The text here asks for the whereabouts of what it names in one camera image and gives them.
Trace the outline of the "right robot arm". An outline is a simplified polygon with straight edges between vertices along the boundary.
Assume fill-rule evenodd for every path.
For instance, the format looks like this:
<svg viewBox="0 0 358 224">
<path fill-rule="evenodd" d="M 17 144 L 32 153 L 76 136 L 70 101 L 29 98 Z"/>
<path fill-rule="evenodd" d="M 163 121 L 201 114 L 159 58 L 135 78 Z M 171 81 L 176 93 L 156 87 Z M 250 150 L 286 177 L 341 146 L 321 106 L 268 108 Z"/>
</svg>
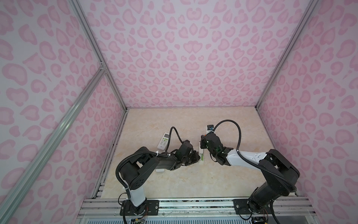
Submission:
<svg viewBox="0 0 358 224">
<path fill-rule="evenodd" d="M 220 165 L 241 166 L 262 172 L 264 184 L 256 188 L 247 200 L 247 209 L 252 213 L 257 214 L 271 201 L 297 191 L 300 172 L 275 149 L 266 153 L 242 152 L 225 147 L 214 132 L 201 136 L 200 147 L 207 149 Z"/>
</svg>

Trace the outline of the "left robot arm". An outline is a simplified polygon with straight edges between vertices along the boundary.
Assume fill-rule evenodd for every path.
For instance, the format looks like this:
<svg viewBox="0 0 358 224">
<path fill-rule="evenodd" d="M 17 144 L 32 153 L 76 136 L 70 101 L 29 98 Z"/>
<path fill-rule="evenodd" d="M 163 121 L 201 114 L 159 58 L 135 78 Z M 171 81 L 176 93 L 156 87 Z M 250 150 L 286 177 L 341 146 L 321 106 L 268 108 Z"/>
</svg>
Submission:
<svg viewBox="0 0 358 224">
<path fill-rule="evenodd" d="M 135 215 L 141 215 L 148 210 L 143 185 L 156 169 L 172 171 L 199 161 L 199 153 L 188 140 L 172 152 L 153 152 L 147 147 L 141 147 L 123 159 L 115 171 L 117 180 L 128 196 L 123 202 L 123 213 L 127 214 L 127 210 L 131 210 Z"/>
</svg>

